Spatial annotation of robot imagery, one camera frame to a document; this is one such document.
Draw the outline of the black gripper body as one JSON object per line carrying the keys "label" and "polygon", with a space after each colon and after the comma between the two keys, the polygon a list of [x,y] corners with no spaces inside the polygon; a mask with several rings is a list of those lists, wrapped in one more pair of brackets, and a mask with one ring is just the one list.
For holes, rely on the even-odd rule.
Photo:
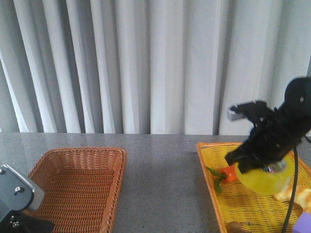
{"label": "black gripper body", "polygon": [[281,106],[262,127],[253,127],[249,138],[241,145],[251,163],[262,167],[281,161],[311,130],[309,106]]}
{"label": "black gripper body", "polygon": [[21,212],[10,211],[0,219],[1,233],[51,233],[55,224]]}

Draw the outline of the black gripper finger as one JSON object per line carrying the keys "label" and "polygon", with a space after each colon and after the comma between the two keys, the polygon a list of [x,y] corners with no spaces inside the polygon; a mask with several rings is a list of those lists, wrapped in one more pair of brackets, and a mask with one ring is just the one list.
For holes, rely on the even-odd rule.
{"label": "black gripper finger", "polygon": [[248,153],[242,148],[237,148],[229,152],[225,156],[225,160],[228,165],[233,165],[235,163],[249,165]]}
{"label": "black gripper finger", "polygon": [[243,159],[238,162],[238,169],[240,173],[244,174],[253,169],[261,168],[261,163],[251,163],[250,161]]}

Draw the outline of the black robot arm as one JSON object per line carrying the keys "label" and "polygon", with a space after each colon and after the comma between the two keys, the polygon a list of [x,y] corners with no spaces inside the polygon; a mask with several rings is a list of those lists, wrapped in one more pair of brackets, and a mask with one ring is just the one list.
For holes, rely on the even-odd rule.
{"label": "black robot arm", "polygon": [[253,128],[248,139],[225,156],[227,164],[237,164],[241,173],[275,164],[311,130],[311,79],[290,81],[279,108],[270,109],[265,101],[256,100],[231,106],[228,117],[246,118]]}

